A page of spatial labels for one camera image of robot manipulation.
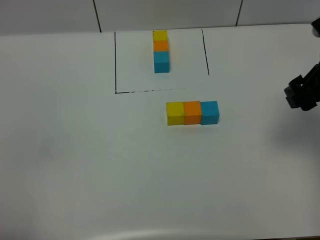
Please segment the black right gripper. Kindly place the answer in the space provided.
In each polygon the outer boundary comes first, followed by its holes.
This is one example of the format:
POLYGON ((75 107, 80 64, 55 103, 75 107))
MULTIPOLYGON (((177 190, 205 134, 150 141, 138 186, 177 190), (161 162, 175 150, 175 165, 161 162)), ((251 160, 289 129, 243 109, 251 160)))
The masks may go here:
POLYGON ((317 63, 303 78, 302 75, 291 80, 284 89, 291 109, 301 108, 309 111, 320 101, 320 63, 317 63), (295 95, 303 87, 303 96, 295 95))

